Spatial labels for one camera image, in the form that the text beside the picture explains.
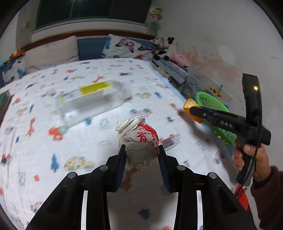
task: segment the window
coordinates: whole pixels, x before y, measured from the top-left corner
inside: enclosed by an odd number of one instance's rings
[[[84,18],[113,18],[144,23],[151,0],[41,0],[36,29]]]

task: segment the orange sponge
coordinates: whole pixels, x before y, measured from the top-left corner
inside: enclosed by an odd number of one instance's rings
[[[183,109],[194,121],[196,121],[198,123],[202,123],[204,121],[204,118],[194,116],[190,113],[190,108],[193,107],[193,106],[200,108],[199,105],[193,99],[188,98],[187,101],[185,102],[184,106],[183,106]]]

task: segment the screw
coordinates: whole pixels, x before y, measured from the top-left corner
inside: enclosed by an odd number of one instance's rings
[[[209,174],[209,177],[212,178],[212,179],[215,179],[217,177],[217,175],[216,175],[216,173],[211,172]]]
[[[183,166],[183,165],[178,165],[177,169],[180,170],[180,171],[184,171],[186,169],[186,167]]]
[[[76,174],[74,172],[70,172],[68,174],[68,178],[70,178],[70,179],[74,178],[75,176],[76,176]]]
[[[99,167],[99,169],[101,171],[106,171],[108,169],[108,166],[107,165],[102,165],[102,166]]]

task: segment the handle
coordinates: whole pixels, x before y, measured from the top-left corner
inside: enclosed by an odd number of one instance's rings
[[[238,148],[240,149],[240,151],[243,154],[243,161],[244,161],[244,166],[243,169],[241,171],[238,172],[238,175],[236,177],[236,181],[239,184],[244,184],[244,186],[249,186],[250,185],[250,181],[252,178],[252,175],[254,173],[255,170],[255,164],[256,164],[256,160],[254,161],[254,164],[252,164],[253,161],[253,157],[247,155],[244,152],[244,145],[245,144],[252,144],[255,145],[256,143],[254,143],[251,140],[247,140],[241,136],[237,136],[237,140],[238,140]]]

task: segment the white pillow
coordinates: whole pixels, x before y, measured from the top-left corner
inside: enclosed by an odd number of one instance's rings
[[[152,49],[133,40],[109,34],[101,58],[137,58],[144,59]]]
[[[74,61],[79,61],[76,36],[51,42],[33,48],[25,53],[25,62],[28,73]]]

